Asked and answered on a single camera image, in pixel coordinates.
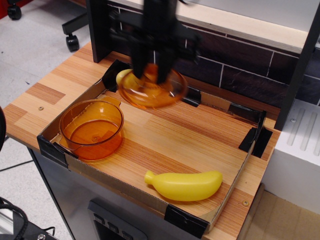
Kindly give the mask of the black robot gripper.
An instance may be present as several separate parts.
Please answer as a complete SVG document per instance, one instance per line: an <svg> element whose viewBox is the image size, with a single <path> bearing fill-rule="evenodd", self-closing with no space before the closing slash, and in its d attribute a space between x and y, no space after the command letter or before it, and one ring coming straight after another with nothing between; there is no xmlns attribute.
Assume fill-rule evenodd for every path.
<svg viewBox="0 0 320 240"><path fill-rule="evenodd" d="M111 35L131 52L133 73L141 78L152 52L157 53L157 84L166 81L175 61L197 61L201 37L176 16L176 0L145 0L142 13L112 13Z"/></svg>

